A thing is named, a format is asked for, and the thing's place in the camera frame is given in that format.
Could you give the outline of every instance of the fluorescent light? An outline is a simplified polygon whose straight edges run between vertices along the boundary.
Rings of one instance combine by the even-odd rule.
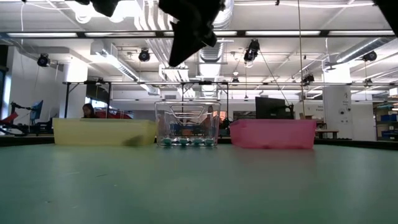
[[[148,85],[180,85],[179,82],[145,82]]]
[[[329,35],[394,35],[392,30],[334,30]]]
[[[87,37],[155,37],[155,32],[87,32]]]
[[[282,83],[282,82],[269,82],[269,83],[267,83],[267,82],[265,82],[266,83],[266,85],[287,85],[287,86],[301,86],[302,84],[301,83]]]
[[[219,43],[233,43],[234,40],[224,40],[224,39],[218,39],[217,42]]]
[[[112,85],[138,85],[138,82],[112,82]]]
[[[30,32],[21,32],[21,33],[7,33],[9,37],[13,38],[40,38],[40,37],[77,37],[76,33],[66,33],[66,32],[57,32],[57,33],[30,33]]]
[[[319,35],[319,30],[302,30],[301,35]],[[299,30],[246,31],[246,35],[300,35]]]
[[[174,32],[164,32],[163,35],[165,37],[173,37],[174,36]]]
[[[236,31],[228,31],[228,30],[219,30],[219,31],[214,31],[214,33],[221,37],[221,36],[231,36],[231,35],[236,35],[238,32]]]

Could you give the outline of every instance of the green table surface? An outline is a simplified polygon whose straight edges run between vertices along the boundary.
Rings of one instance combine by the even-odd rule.
[[[398,152],[3,147],[0,223],[398,223]]]

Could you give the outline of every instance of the shelf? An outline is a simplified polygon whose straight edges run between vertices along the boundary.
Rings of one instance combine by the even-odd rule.
[[[391,124],[391,125],[395,125],[398,124],[398,121],[376,121],[376,124]]]

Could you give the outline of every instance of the computer monitor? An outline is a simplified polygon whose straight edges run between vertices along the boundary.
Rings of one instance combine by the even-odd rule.
[[[40,119],[40,114],[42,113],[43,101],[36,102],[32,105],[32,111],[30,112],[30,120],[35,121]]]
[[[256,97],[256,119],[293,119],[285,100]]]

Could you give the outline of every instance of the ceiling beam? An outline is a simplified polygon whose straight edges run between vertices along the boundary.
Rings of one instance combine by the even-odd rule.
[[[389,29],[369,30],[215,30],[219,38],[396,37]],[[169,30],[107,32],[0,32],[0,39],[172,39]]]

